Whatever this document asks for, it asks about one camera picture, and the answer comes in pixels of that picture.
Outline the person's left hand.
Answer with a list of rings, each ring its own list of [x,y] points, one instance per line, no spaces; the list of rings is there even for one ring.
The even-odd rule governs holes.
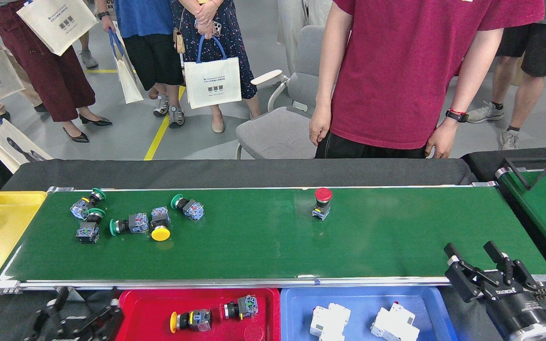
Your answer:
[[[433,158],[448,158],[460,125],[461,123],[455,119],[445,118],[427,140],[425,157],[429,157],[433,153]]]

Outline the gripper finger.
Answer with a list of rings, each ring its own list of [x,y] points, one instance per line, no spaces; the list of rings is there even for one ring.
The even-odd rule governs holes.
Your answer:
[[[461,299],[469,303],[483,296],[483,282],[489,279],[484,271],[464,261],[452,242],[444,247],[444,252],[449,257],[445,275]]]
[[[69,287],[61,287],[58,289],[58,295],[55,299],[50,300],[45,308],[35,311],[30,317],[28,326],[23,332],[25,341],[37,341],[39,337],[45,337],[43,332],[47,322],[53,326],[53,339],[64,339],[70,335],[69,328],[65,326],[60,311],[65,305],[69,297]]]
[[[513,282],[519,283],[529,290],[538,290],[539,286],[533,279],[529,270],[520,260],[512,260],[509,256],[501,252],[493,241],[484,244],[484,250],[488,256],[497,265],[497,270],[503,273],[503,281],[506,285]]]
[[[124,320],[119,300],[88,317],[70,320],[70,339],[73,341],[114,341]]]

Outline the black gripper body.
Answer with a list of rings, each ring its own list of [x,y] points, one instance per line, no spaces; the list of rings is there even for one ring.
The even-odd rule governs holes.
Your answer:
[[[488,316],[501,335],[546,335],[546,309],[532,291],[520,284],[491,285],[483,282],[483,301]]]

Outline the person's right hand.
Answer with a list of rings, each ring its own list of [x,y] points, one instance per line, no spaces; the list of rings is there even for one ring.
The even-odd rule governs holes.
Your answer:
[[[331,126],[331,106],[317,105],[309,123],[309,139],[317,146],[327,136]]]

